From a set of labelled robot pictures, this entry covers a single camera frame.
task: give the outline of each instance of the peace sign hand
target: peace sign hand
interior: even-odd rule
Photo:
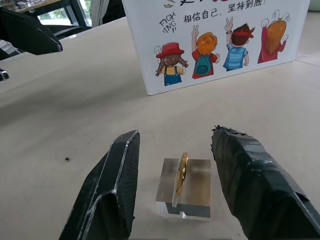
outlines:
[[[234,17],[233,16],[230,18],[230,21],[229,21],[229,18],[226,19],[226,25],[224,27],[224,29],[226,31],[231,31],[232,30],[232,28],[234,27],[234,24],[232,23],[233,21],[234,21]]]
[[[199,25],[197,26],[193,26],[193,31],[192,31],[192,37],[197,37],[199,35],[199,31],[198,31]]]

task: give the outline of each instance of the cartoon illustration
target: cartoon illustration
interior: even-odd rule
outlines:
[[[220,54],[213,54],[218,39],[212,32],[199,35],[199,25],[193,26],[192,35],[192,57],[195,60],[193,79],[200,79],[214,74],[214,63],[219,63]]]
[[[224,27],[226,30],[226,47],[229,52],[223,67],[227,72],[242,69],[243,65],[249,65],[249,53],[244,46],[249,43],[249,39],[254,38],[252,33],[255,30],[255,27],[250,30],[246,23],[232,32],[233,20],[233,17],[231,17],[230,21],[227,18]]]
[[[164,75],[165,86],[181,83],[181,75],[184,75],[186,70],[176,65],[180,63],[184,68],[187,68],[189,64],[187,64],[188,61],[181,58],[181,55],[185,51],[179,48],[179,43],[167,43],[163,45],[162,50],[160,46],[156,46],[154,51],[159,62],[159,67],[155,75],[157,77],[159,77],[160,74]]]
[[[282,52],[288,40],[288,35],[284,35],[287,28],[287,22],[290,22],[290,14],[287,12],[282,18],[279,18],[280,11],[275,10],[272,17],[274,21],[268,26],[268,18],[261,22],[261,52],[258,64],[277,60],[278,52]]]

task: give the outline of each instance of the cartoon boy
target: cartoon boy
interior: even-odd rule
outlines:
[[[160,59],[155,75],[157,77],[160,74],[164,75],[165,86],[181,83],[181,75],[184,75],[186,71],[176,65],[180,63],[187,68],[189,64],[181,58],[185,51],[179,48],[179,43],[170,42],[163,45],[162,50],[160,47],[155,47],[154,51],[157,53],[156,58]]]
[[[280,18],[280,11],[275,10],[272,17],[274,20],[270,25],[268,18],[261,22],[261,52],[258,64],[277,60],[278,52],[282,52],[286,47],[288,35],[285,35],[285,32],[287,22],[290,22],[290,14],[287,12]]]
[[[226,19],[226,47],[228,48],[228,55],[226,57],[223,67],[226,71],[232,71],[236,69],[242,69],[243,64],[249,65],[249,55],[247,49],[244,48],[249,43],[249,39],[253,39],[252,33],[255,27],[250,30],[248,24],[244,24],[241,27],[236,28],[232,32],[233,20],[231,17],[230,21]]]
[[[207,32],[199,37],[199,25],[193,26],[192,35],[192,57],[195,60],[193,79],[200,79],[214,74],[214,63],[220,61],[220,54],[213,54],[218,39],[212,32]]]

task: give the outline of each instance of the gold coin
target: gold coin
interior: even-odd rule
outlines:
[[[178,171],[176,174],[175,193],[177,196],[181,195],[184,182],[186,180],[188,160],[189,160],[188,153],[185,152],[181,157],[181,160],[178,166]]]

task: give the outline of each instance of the white sign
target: white sign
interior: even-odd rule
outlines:
[[[309,0],[122,0],[147,93],[293,61]]]

